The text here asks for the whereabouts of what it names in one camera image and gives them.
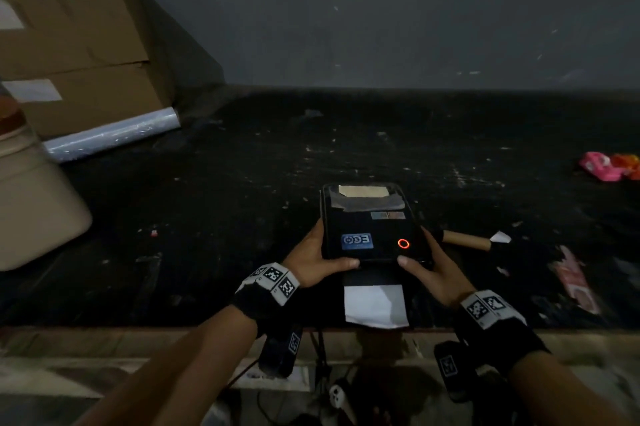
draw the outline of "plastic wrap roll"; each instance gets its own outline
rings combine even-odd
[[[166,108],[45,141],[44,147],[55,161],[63,163],[176,128],[180,128],[178,115]]]

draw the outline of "dirty surface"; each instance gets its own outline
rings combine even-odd
[[[629,224],[640,183],[600,183],[575,166],[585,151],[640,153],[638,105],[309,91],[254,94],[215,113],[207,97],[200,104],[180,131],[64,166],[94,225],[0,275],[4,325],[196,325],[308,232],[322,184],[395,181],[427,227],[512,237],[489,253],[449,252],[533,326],[640,327]],[[551,271],[558,245],[585,264],[600,315],[580,309]],[[294,301],[305,325],[345,326],[339,278]],[[411,301],[412,325],[451,325],[426,291]]]

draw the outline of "blue sticker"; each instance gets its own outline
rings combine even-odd
[[[371,234],[342,234],[340,238],[342,250],[350,249],[373,249]]]

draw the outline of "white paper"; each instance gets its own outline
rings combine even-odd
[[[370,187],[366,185],[338,185],[338,192],[345,197],[388,197],[386,187]]]
[[[61,101],[62,96],[49,79],[4,81],[4,88],[19,103]]]
[[[0,30],[19,30],[24,28],[18,13],[6,0],[0,0]]]
[[[511,238],[504,232],[498,231],[489,239],[491,242],[503,242],[508,244],[511,242]]]
[[[409,326],[402,285],[345,286],[344,318],[373,328]]]

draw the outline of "orange object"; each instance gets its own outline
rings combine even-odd
[[[631,180],[640,180],[640,158],[636,155],[620,155],[611,157],[611,164],[617,168],[625,169],[625,176]]]

